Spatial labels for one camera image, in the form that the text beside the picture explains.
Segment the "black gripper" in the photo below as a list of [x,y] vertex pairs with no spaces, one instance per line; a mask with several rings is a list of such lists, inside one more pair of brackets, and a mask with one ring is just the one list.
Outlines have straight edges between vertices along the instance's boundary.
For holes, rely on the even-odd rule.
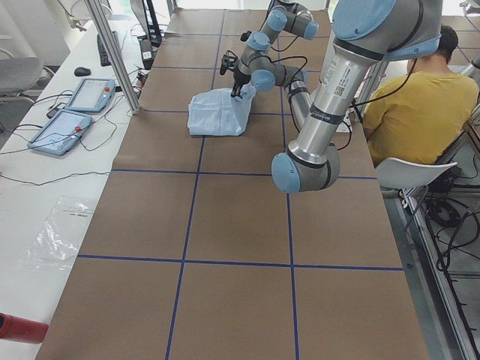
[[234,85],[230,96],[242,99],[242,87],[251,81],[251,76],[243,73],[238,67],[233,71]]

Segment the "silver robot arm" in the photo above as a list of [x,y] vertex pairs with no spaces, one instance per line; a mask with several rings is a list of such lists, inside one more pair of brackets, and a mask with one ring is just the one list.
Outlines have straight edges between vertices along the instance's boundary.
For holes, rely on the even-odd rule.
[[281,32],[313,40],[319,25],[303,5],[288,1],[270,1],[265,20],[258,31],[246,31],[241,41],[257,51],[267,51]]
[[280,86],[288,91],[299,133],[271,163],[281,191],[318,191],[338,177],[340,160],[332,143],[339,124],[370,66],[381,61],[414,59],[434,53],[440,41],[440,1],[339,1],[333,14],[333,56],[315,94],[305,87],[296,67],[275,64],[269,49],[281,32],[315,37],[318,25],[311,12],[292,1],[273,1],[260,30],[245,38],[246,47],[234,62],[232,96],[246,84],[260,92]]

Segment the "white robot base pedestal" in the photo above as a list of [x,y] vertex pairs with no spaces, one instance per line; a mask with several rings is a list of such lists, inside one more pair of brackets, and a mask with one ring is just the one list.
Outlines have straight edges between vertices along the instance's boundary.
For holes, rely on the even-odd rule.
[[338,133],[349,133],[352,130],[352,120],[355,118],[356,115],[353,111],[347,111],[336,131]]

